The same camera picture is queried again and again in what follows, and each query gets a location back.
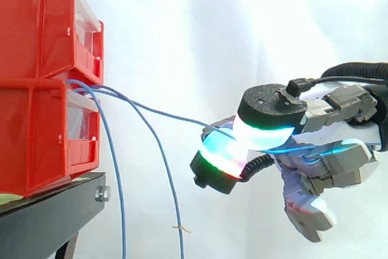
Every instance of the robotic arm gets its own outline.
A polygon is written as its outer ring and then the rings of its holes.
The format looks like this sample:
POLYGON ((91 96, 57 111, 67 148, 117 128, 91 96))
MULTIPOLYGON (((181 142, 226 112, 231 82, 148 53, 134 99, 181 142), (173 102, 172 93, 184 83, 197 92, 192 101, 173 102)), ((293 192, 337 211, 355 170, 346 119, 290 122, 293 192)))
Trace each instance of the robotic arm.
POLYGON ((235 139, 204 129, 190 167, 197 185, 229 194, 237 182, 276 164, 289 220, 308 240, 319 242, 319 231, 336 224, 320 197, 324 189, 363 182, 377 168, 375 151, 388 149, 388 87, 331 82, 303 93, 313 83, 296 79, 287 87, 248 89, 237 114, 213 124, 235 139), (265 155, 247 162, 249 150, 265 155))

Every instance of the red plastic bin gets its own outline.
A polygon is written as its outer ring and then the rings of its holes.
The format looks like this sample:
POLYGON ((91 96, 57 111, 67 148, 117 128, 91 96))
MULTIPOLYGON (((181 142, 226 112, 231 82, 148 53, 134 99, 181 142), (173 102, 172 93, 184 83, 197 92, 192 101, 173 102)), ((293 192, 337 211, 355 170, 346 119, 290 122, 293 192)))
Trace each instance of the red plastic bin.
POLYGON ((0 78, 102 84, 103 30, 85 0, 0 0, 0 78))
POLYGON ((59 79, 0 80, 0 193, 29 197, 98 167, 99 113, 59 79))

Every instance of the white backdrop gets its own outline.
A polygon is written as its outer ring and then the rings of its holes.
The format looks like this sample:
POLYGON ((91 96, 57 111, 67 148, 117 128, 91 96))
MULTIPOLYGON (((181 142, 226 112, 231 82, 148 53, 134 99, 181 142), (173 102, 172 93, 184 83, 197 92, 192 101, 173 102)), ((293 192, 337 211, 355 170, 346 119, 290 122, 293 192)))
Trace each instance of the white backdrop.
MULTIPOLYGON (((87 0, 105 22, 105 82, 171 113, 212 122, 264 82, 316 77, 350 60, 387 59, 387 0, 87 0)), ((129 258, 178 258, 172 196, 157 145, 130 106, 102 98, 124 180, 129 258)), ((229 196, 202 190, 189 163, 201 128, 147 114, 170 160, 186 258, 384 258, 388 166, 324 198, 338 225, 312 244, 283 212, 273 167, 229 196)), ((82 231, 76 259, 120 258, 119 204, 107 141, 101 167, 113 197, 82 231)))

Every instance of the black sensor cap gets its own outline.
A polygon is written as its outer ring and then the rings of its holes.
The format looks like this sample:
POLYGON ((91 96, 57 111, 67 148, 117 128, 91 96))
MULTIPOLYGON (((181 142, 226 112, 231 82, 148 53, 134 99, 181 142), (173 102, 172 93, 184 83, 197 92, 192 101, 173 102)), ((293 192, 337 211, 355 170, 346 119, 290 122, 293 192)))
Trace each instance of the black sensor cap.
POLYGON ((196 175, 194 177, 196 185, 202 188, 209 185, 211 188, 224 194, 231 193, 239 179, 232 177, 211 165, 199 151, 195 154, 193 161, 190 163, 190 168, 196 175))
POLYGON ((244 92, 237 110, 241 120, 249 126, 275 130, 297 127, 307 110, 307 104, 292 104, 282 96, 282 84, 266 84, 251 87, 244 92))

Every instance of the translucent sensor housing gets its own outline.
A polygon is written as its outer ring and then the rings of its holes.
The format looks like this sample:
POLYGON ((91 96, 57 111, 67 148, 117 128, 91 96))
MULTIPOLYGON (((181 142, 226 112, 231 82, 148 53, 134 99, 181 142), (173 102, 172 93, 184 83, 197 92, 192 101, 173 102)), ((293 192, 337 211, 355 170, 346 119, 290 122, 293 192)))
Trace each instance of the translucent sensor housing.
MULTIPOLYGON (((221 130, 232 134, 231 129, 221 130)), ((216 131, 207 136, 199 152, 211 165, 236 178, 247 163, 248 148, 216 131)))
POLYGON ((250 150, 269 150, 283 145, 292 135, 294 127, 276 130, 261 130, 244 123, 236 115, 233 123, 233 136, 250 150))

